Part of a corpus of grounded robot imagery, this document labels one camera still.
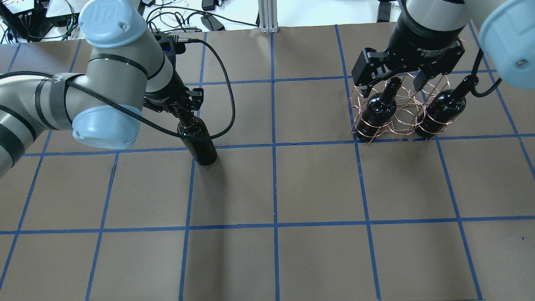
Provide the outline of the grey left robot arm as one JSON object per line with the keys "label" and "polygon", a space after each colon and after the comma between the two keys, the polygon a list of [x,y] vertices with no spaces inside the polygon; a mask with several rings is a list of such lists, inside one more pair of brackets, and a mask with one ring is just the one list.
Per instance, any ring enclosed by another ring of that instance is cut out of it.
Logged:
{"label": "grey left robot arm", "polygon": [[81,144],[129,149],[142,109],[168,112],[188,127],[202,103],[128,0],[91,0],[79,27],[92,46],[85,74],[15,71],[1,75],[1,175],[47,130],[71,131]]}

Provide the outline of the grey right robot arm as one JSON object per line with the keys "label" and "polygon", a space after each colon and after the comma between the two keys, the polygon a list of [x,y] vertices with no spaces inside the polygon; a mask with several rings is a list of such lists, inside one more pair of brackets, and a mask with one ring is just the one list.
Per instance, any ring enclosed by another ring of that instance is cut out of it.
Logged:
{"label": "grey right robot arm", "polygon": [[421,91],[433,77],[451,73],[465,52],[460,34],[470,23],[501,80],[534,89],[533,0],[400,0],[399,6],[386,49],[363,49],[353,67],[353,83],[365,97],[397,74],[416,72],[413,87]]}

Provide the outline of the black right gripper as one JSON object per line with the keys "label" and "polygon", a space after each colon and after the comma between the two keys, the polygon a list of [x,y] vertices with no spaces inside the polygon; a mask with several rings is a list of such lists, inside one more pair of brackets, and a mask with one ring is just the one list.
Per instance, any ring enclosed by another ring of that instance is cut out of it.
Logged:
{"label": "black right gripper", "polygon": [[466,51],[459,38],[462,30],[443,32],[398,21],[385,50],[362,50],[352,70],[353,82],[362,86],[362,95],[368,98],[376,84],[396,74],[419,71],[413,87],[420,92],[433,76],[450,74],[459,63]]}

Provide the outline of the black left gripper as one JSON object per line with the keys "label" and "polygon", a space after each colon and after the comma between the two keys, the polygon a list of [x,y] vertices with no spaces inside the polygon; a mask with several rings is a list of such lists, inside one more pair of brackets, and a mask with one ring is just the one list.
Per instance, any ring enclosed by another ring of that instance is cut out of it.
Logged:
{"label": "black left gripper", "polygon": [[156,112],[165,111],[172,115],[179,115],[180,110],[193,114],[201,108],[203,101],[204,89],[189,89],[176,71],[164,88],[145,93],[145,108]]}

